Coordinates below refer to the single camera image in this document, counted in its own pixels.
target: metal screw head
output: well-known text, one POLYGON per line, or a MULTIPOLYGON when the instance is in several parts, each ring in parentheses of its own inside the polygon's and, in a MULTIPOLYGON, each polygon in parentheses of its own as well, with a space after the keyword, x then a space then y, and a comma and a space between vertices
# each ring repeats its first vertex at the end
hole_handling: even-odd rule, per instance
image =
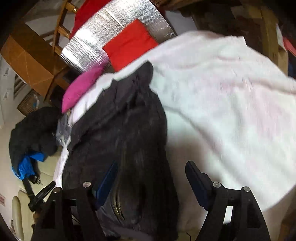
POLYGON ((62 189, 60 188, 60 187, 56 187, 56 188, 54 188, 52 191, 54 192, 54 193, 58 193, 58 192, 60 192, 62 189))
POLYGON ((249 187, 244 187, 244 191, 249 192, 249 191, 251 191, 251 189, 249 187))
POLYGON ((213 186, 214 186, 215 188, 219 188, 219 187, 221 187, 221 183, 219 183, 219 182, 214 182, 214 183, 213 183, 213 186))
POLYGON ((88 188, 88 187, 91 186, 91 182, 85 182, 85 183, 83 183, 82 186, 83 186, 84 188, 88 188))

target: cable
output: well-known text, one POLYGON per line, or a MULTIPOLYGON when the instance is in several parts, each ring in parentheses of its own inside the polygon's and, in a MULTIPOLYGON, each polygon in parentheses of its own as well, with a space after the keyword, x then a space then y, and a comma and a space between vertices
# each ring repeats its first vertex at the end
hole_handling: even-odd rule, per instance
MULTIPOLYGON (((187 233, 187 232, 186 232, 187 233)), ((191 236, 190 236, 190 234, 189 233, 187 233, 188 235, 189 235, 189 237, 190 237, 190 241, 191 241, 191 236)))

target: blue plastic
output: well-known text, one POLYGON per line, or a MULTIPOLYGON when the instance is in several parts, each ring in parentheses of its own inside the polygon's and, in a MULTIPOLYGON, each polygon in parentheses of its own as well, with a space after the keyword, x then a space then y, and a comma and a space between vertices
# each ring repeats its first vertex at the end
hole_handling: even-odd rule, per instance
POLYGON ((113 161, 102 183, 100 183, 99 188, 97 190, 95 190, 94 188, 92 189, 92 194, 97 199, 96 201, 97 207, 103 206, 105 204, 105 201, 107 200, 109 192, 112 188, 112 185, 116 179, 117 172, 118 172, 117 162, 113 161))
POLYGON ((45 155, 41 152, 34 152, 30 155, 27 155, 23 158, 21 163, 18 165, 18 172, 16 172, 13 168, 14 174, 21 180, 23 180, 26 177, 29 177, 31 175, 35 175, 35 172, 33 170, 33 166, 31 163, 31 158, 37 161, 44 161, 45 155))

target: bed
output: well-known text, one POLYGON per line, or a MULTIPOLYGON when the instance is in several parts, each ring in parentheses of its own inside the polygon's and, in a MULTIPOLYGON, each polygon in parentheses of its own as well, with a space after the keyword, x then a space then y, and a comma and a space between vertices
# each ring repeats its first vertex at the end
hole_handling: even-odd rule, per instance
MULTIPOLYGON (((243 37, 187 32, 98 78, 72 109, 69 124, 84 115, 112 79, 120 81, 147 60, 154 66, 150 88, 168 121, 166 152, 180 203, 178 229, 200 228, 207 214, 185 176, 186 162, 194 160, 227 188, 249 186, 271 240, 277 240, 295 193, 295 80, 249 48, 243 37)), ((57 186, 67 156, 64 148, 54 173, 57 186)), ((230 216, 228 210, 225 222, 230 216)))

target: black blanket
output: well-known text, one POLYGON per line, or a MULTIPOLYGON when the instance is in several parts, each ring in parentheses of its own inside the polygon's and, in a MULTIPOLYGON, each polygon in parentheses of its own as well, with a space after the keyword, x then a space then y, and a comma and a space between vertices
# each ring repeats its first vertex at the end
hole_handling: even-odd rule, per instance
POLYGON ((57 151, 54 134, 61 116, 59 109, 43 107, 28 114, 11 131, 9 155, 13 169, 18 173, 18 165, 28 153, 42 152, 51 156, 57 151))
POLYGON ((105 233, 175 240, 178 198, 165 153, 166 116, 149 88, 152 75, 146 62, 127 78, 113 80, 73 126, 62 185, 95 183, 116 161, 118 175, 98 212, 105 233))

